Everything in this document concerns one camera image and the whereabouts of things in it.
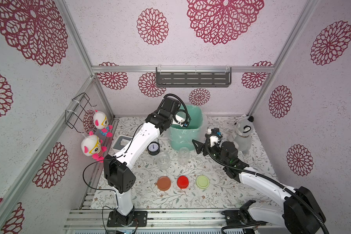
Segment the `red lid peanut jar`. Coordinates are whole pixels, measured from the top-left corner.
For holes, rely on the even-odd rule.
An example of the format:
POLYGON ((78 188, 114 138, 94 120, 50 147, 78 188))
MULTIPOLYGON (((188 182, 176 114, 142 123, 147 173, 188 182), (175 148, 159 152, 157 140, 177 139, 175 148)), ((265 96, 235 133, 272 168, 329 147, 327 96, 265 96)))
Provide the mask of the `red lid peanut jar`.
POLYGON ((187 165, 190 159, 190 151, 187 147, 182 147, 178 151, 178 162, 180 165, 187 165))

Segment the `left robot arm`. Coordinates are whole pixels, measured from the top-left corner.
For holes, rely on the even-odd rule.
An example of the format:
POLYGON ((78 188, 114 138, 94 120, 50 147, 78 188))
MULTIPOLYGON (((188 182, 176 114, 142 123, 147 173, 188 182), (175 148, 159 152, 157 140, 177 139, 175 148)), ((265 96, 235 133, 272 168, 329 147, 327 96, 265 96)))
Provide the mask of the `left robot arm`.
POLYGON ((166 94, 158 108, 147 116, 132 140, 114 156, 105 157, 104 177, 116 193, 116 211, 120 216, 127 217, 134 211, 130 190, 136 181, 132 172, 136 160, 150 143, 173 124, 182 127, 188 125, 188 113, 183 121, 176 118, 180 106, 183 106, 183 110, 187 111, 184 102, 177 95, 166 94))

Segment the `green jar lid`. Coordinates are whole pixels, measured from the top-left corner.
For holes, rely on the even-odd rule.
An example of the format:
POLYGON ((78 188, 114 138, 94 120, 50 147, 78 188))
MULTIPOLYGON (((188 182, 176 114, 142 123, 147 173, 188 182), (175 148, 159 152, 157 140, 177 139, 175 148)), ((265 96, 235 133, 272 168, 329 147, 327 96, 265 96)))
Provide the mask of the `green jar lid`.
POLYGON ((210 185, 210 180, 205 175, 200 175, 196 179, 196 185, 202 190, 207 189, 210 185))

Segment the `red jar lid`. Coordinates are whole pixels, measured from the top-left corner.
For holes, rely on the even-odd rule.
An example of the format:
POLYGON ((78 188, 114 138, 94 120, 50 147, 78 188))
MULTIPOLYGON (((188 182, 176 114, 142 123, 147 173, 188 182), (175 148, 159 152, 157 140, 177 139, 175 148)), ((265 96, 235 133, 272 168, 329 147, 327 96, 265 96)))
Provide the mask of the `red jar lid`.
POLYGON ((186 176, 183 176, 183 175, 180 176, 177 179, 177 186, 180 189, 186 189, 189 186, 189 179, 186 176))

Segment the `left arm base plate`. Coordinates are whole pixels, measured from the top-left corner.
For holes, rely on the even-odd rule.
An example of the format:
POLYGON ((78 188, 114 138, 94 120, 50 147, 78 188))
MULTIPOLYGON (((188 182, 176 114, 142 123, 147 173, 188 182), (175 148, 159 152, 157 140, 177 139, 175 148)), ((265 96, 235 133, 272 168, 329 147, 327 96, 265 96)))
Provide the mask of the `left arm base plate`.
POLYGON ((122 215, 114 210, 109 213, 107 227, 146 227, 147 211, 131 211, 128 215, 122 215))

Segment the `brown jar lid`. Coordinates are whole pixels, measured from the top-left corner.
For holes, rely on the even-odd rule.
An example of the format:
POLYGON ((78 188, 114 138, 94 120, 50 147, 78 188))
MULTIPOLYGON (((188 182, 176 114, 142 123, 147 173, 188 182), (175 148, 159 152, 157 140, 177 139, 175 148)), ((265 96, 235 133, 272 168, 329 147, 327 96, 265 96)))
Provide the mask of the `brown jar lid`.
POLYGON ((161 191, 167 191, 171 187, 171 180, 167 176, 161 176, 157 181, 157 187, 161 191))

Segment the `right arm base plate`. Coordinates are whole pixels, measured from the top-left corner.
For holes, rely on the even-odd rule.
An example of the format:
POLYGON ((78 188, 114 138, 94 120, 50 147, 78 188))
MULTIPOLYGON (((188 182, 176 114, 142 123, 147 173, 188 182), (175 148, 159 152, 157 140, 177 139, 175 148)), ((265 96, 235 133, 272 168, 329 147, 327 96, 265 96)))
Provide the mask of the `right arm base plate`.
POLYGON ((254 220, 245 210, 225 210, 221 212, 225 217, 227 227, 252 227, 257 225, 266 225, 264 221, 254 220))

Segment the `glass peanut jar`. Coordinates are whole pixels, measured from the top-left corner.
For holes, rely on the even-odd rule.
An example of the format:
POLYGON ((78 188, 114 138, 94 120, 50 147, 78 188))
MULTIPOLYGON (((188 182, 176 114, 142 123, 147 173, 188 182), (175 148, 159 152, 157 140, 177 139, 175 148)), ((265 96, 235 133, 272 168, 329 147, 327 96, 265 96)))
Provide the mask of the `glass peanut jar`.
POLYGON ((159 169, 166 170, 170 167, 170 155, 167 152, 161 152, 157 155, 157 165, 159 169))

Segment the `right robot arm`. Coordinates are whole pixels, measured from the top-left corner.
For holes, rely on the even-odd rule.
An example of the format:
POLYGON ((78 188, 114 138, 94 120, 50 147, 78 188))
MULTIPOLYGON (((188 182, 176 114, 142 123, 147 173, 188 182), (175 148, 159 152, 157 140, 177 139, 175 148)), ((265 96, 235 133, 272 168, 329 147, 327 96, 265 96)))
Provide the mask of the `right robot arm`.
POLYGON ((232 142, 218 144, 208 138, 204 143, 197 140, 192 143, 197 154, 210 156, 223 167, 228 177, 256 189, 279 205, 273 208, 254 201, 246 203, 240 210, 247 224, 240 225, 240 228, 271 223, 286 228, 292 234, 329 233, 326 218, 307 188, 293 188, 258 173, 239 159, 238 150, 232 142))

